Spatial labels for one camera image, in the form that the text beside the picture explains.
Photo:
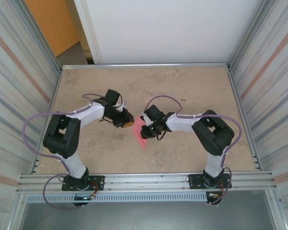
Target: beige table surface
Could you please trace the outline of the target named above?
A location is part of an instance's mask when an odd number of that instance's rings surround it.
[[[84,93],[104,95],[107,89],[122,94],[134,117],[141,114],[152,97],[166,94],[181,102],[181,114],[212,109],[241,123],[225,68],[68,69],[63,72],[53,110],[73,111],[88,103],[81,98]],[[178,109],[170,99],[156,99],[154,104],[165,114]],[[236,138],[238,128],[227,123]],[[195,134],[167,133],[161,141],[149,139],[143,150],[131,127],[115,128],[98,121],[81,130],[78,152],[90,173],[200,172],[207,161],[207,152]],[[225,166],[235,171],[255,169],[244,133],[230,150]],[[37,168],[38,174],[64,172],[61,163],[49,158],[41,158]]]

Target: black mounting plate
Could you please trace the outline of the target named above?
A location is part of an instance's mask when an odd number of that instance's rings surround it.
[[[204,181],[204,175],[203,174],[190,174],[188,175],[188,182],[189,182],[189,186],[190,189],[207,189],[207,188],[211,188],[208,187]],[[229,183],[229,174],[228,173],[224,173],[221,175],[217,185],[215,187],[212,187],[211,189],[221,189],[220,187],[220,183],[223,183],[224,185],[224,189],[227,188],[228,183]]]
[[[105,176],[88,176],[89,181],[94,181],[98,185],[98,191],[104,190],[105,185]],[[91,186],[89,183],[89,186],[84,191],[94,191],[95,187]],[[75,187],[70,187],[68,185],[68,182],[66,181],[66,176],[64,176],[63,183],[62,183],[62,191],[80,191],[79,189]]]

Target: gray panel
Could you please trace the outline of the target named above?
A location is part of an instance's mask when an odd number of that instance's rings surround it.
[[[27,204],[20,229],[273,230],[275,226],[264,191],[229,191],[219,207],[204,202],[94,203],[61,211]]]

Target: corrugated metal wall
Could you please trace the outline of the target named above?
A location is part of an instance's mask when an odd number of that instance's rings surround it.
[[[288,0],[274,1],[233,75],[265,170],[288,216]]]
[[[33,114],[49,110],[60,69],[18,1],[0,0],[0,229],[6,221],[22,173],[35,156],[23,144],[21,129]],[[40,140],[45,119],[32,122],[27,138]]]

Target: black bracket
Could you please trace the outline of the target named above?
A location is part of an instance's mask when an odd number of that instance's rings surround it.
[[[189,186],[190,189],[221,189],[220,184],[223,183],[223,187],[224,189],[227,188],[228,183],[229,183],[229,174],[228,173],[223,173],[220,176],[220,179],[217,181],[216,185],[214,187],[209,187],[205,180],[204,180],[204,175],[201,174],[190,174],[188,175],[188,182],[189,182]]]
[[[91,181],[98,185],[98,191],[104,190],[105,176],[88,176],[88,186],[85,189],[77,189],[71,185],[70,176],[64,176],[62,191],[95,191],[96,187],[91,185]]]

